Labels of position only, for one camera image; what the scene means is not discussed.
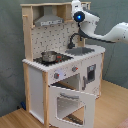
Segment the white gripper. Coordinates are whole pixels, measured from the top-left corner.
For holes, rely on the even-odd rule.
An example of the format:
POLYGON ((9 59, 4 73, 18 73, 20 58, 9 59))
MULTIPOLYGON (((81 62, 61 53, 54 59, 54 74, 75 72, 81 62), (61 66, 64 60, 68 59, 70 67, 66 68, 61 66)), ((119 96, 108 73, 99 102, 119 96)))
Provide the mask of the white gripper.
POLYGON ((82 10, 82 6, 81 6, 80 0, 72 0, 71 6, 72 6, 72 12, 73 13, 82 10))

